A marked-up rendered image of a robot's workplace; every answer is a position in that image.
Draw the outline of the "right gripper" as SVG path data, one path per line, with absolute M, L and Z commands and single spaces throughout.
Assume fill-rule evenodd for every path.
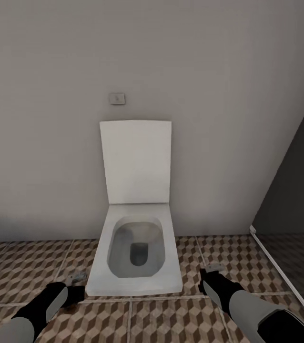
M 200 281 L 200 283 L 198 284 L 198 288 L 200 290 L 200 293 L 204 293 L 205 296 L 208 296 L 208 294 L 206 293 L 204 286 L 203 286 L 203 280 Z

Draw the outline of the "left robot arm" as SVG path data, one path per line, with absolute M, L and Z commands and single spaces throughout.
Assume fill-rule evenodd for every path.
M 80 272 L 67 276 L 65 283 L 48 284 L 0 327 L 0 343 L 34 343 L 60 308 L 84 301 L 85 286 L 75 287 L 74 284 L 87 281 L 89 275 Z

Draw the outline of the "mousetrap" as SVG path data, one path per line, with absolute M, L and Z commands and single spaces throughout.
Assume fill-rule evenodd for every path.
M 70 306 L 63 307 L 62 314 L 72 314 L 73 315 L 77 305 L 78 305 L 78 303 L 73 303 Z
M 207 272 L 206 272 L 205 268 L 200 268 L 199 270 L 200 270 L 201 280 L 206 279 Z

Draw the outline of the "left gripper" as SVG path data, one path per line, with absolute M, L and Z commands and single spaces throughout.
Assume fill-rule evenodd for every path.
M 69 287 L 71 290 L 71 299 L 68 302 L 68 304 L 65 306 L 70 306 L 73 303 L 78 303 L 84 301 L 84 296 L 85 296 L 85 286 L 78 286 L 78 287 Z

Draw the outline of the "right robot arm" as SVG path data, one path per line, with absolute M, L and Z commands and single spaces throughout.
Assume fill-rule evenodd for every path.
M 304 343 L 304 321 L 290 310 L 267 302 L 219 272 L 223 263 L 205 266 L 200 293 L 209 296 L 245 334 L 250 343 Z

